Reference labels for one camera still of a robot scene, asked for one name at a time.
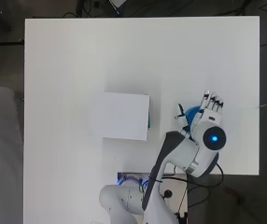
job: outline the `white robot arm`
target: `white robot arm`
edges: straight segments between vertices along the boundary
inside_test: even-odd
[[[209,91],[206,91],[201,105],[192,108],[196,112],[190,122],[182,106],[179,105],[180,114],[176,119],[182,122],[182,131],[169,132],[165,135],[144,196],[139,194],[137,189],[127,187],[121,189],[119,188],[121,186],[105,186],[102,189],[100,203],[110,215],[111,224],[135,224],[134,217],[129,213],[141,214],[143,211],[144,224],[178,224],[176,216],[160,194],[160,184],[166,164],[172,163],[195,177],[208,175],[217,164],[218,152],[226,144],[226,134],[220,128],[223,101],[214,93],[209,96]],[[138,204],[131,204],[130,198]],[[140,206],[143,211],[135,209]]]

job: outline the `blue light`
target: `blue light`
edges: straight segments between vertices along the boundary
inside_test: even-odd
[[[218,137],[214,135],[214,136],[212,136],[211,140],[212,140],[213,142],[217,142]]]

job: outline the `robotic hand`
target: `robotic hand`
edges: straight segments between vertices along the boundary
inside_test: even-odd
[[[206,91],[201,105],[188,110],[187,115],[179,105],[181,114],[176,116],[176,119],[180,119],[183,124],[182,133],[199,147],[190,167],[184,169],[195,177],[208,175],[213,170],[218,161],[218,152],[226,144],[226,134],[219,127],[222,120],[223,100],[215,92],[210,98],[209,95],[209,91]]]
[[[226,144],[226,134],[220,128],[223,101],[206,91],[200,106],[185,113],[179,105],[176,116],[183,124],[181,132],[165,135],[159,157],[151,170],[145,195],[134,188],[105,186],[100,203],[110,215],[111,224],[135,224],[133,214],[144,211],[144,224],[178,224],[178,220],[160,194],[160,184],[167,163],[187,174],[208,175],[218,161],[218,153]]]

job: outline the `white box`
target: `white box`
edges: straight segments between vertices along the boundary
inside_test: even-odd
[[[147,140],[149,95],[105,92],[100,133],[106,138]]]

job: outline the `blue object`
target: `blue object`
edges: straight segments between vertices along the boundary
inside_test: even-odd
[[[189,126],[192,124],[192,121],[195,118],[196,114],[198,113],[199,109],[200,109],[200,106],[197,105],[197,106],[191,107],[186,112],[186,117],[187,117]]]

